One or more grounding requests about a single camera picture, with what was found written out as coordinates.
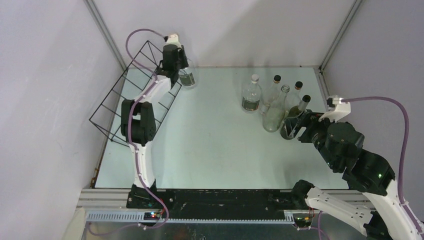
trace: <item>clear glass bottle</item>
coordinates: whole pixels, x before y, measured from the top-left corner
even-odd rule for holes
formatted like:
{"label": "clear glass bottle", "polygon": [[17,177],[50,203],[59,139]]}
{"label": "clear glass bottle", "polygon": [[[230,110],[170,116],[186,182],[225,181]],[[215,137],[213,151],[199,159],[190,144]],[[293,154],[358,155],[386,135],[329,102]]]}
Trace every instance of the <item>clear glass bottle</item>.
{"label": "clear glass bottle", "polygon": [[262,126],[267,132],[273,133],[280,128],[287,108],[286,98],[289,91],[289,85],[283,85],[278,98],[271,102],[268,110],[263,115]]}
{"label": "clear glass bottle", "polygon": [[294,106],[297,106],[299,102],[301,101],[301,89],[303,87],[303,83],[301,81],[297,81],[294,85],[294,90],[290,91],[290,93],[287,95],[287,112],[286,116],[289,113],[289,110],[293,108]]}
{"label": "clear glass bottle", "polygon": [[245,113],[252,114],[258,110],[262,97],[262,89],[258,84],[259,75],[253,74],[250,84],[241,91],[241,108]]}
{"label": "clear glass bottle", "polygon": [[298,118],[304,113],[308,103],[311,101],[311,96],[305,95],[298,105],[290,108],[287,117],[282,121],[280,135],[283,139],[291,140],[295,138],[292,131],[298,123]]}
{"label": "clear glass bottle", "polygon": [[187,58],[188,61],[188,67],[184,69],[180,69],[178,72],[179,80],[181,84],[186,89],[193,89],[197,86],[198,82],[198,76],[197,76],[197,69],[195,68],[195,65],[193,61]]}
{"label": "clear glass bottle", "polygon": [[262,101],[260,103],[259,113],[264,115],[273,101],[275,101],[281,92],[279,88],[279,83],[281,81],[280,75],[274,76],[274,84],[272,84],[267,90],[262,94]]}

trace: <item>wire dish rack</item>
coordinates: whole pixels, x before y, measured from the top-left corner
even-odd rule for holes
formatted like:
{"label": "wire dish rack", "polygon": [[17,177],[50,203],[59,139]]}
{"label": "wire dish rack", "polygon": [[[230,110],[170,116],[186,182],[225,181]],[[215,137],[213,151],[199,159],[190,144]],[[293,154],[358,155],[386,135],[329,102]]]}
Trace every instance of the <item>wire dish rack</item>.
{"label": "wire dish rack", "polygon": [[[160,58],[162,58],[162,51],[149,40],[143,44],[134,57],[145,66],[153,64],[151,69],[155,70],[162,64],[161,60],[157,60]],[[145,89],[152,77],[153,74],[150,71],[141,69],[134,63],[134,60],[131,61],[88,120],[111,142],[128,147],[125,137],[121,134],[121,103],[123,100],[137,97]],[[158,104],[153,104],[156,132],[165,120],[181,87],[181,83],[179,81],[176,82],[174,87],[168,94],[163,96]],[[104,119],[108,116],[111,116],[111,121],[105,123]]]}

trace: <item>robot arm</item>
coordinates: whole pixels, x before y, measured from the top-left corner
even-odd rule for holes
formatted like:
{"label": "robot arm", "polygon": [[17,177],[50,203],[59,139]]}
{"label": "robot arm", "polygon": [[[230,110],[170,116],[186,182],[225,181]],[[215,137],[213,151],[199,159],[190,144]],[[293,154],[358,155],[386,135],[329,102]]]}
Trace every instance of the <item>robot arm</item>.
{"label": "robot arm", "polygon": [[357,229],[371,240],[421,240],[412,220],[401,206],[395,173],[382,156],[362,149],[364,135],[347,122],[336,122],[350,112],[342,98],[329,98],[333,110],[307,110],[292,128],[302,143],[312,143],[334,173],[343,173],[349,189],[363,193],[376,211],[340,201],[311,183],[300,180],[292,194],[298,205],[319,209]]}
{"label": "robot arm", "polygon": [[[148,188],[155,182],[151,158],[151,141],[156,134],[153,104],[158,103],[178,81],[179,70],[189,66],[184,46],[179,42],[178,35],[172,34],[166,36],[165,41],[166,43],[162,51],[163,59],[160,61],[159,67],[154,71],[157,78],[150,79],[144,90],[138,96],[134,97],[134,99],[126,99],[121,104],[121,133],[125,136],[127,142],[128,135],[131,134],[131,139],[137,146],[138,150],[135,151],[134,146],[129,145],[132,155],[138,159],[139,172]],[[144,96],[143,100],[135,103],[135,100],[141,96]],[[140,119],[130,116],[130,109],[133,104],[136,104],[133,116],[139,115]],[[131,132],[128,132],[129,118],[133,118],[131,121]],[[135,170],[134,184],[139,188],[143,188],[137,170]]]}

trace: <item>white wall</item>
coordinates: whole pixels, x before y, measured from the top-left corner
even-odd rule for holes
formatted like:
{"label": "white wall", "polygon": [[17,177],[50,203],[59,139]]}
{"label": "white wall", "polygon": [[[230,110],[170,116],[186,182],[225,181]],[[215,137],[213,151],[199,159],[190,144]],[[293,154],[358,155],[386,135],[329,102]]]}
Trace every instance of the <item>white wall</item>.
{"label": "white wall", "polygon": [[[178,32],[200,66],[319,65],[354,0],[96,0],[121,54],[135,29]],[[138,33],[135,53],[155,35]]]}
{"label": "white wall", "polygon": [[101,152],[88,118],[121,70],[82,0],[2,1],[0,36],[0,239],[57,240]]}
{"label": "white wall", "polygon": [[[365,1],[336,50],[325,76],[331,94],[391,97],[406,107],[410,130],[404,194],[424,220],[424,1]],[[364,148],[395,169],[404,132],[401,111],[381,101],[352,103],[347,117],[365,134]]]}

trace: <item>black bottle label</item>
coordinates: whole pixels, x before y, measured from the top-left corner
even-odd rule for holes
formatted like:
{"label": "black bottle label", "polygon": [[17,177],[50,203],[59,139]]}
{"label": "black bottle label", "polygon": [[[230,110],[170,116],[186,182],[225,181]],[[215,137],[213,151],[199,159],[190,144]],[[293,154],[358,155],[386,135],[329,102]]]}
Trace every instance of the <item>black bottle label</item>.
{"label": "black bottle label", "polygon": [[259,107],[259,100],[257,101],[248,101],[243,97],[243,100],[241,101],[241,106],[246,111],[255,111]]}
{"label": "black bottle label", "polygon": [[181,84],[184,86],[191,86],[195,84],[195,78],[193,77],[193,73],[179,75],[179,79],[181,80]]}

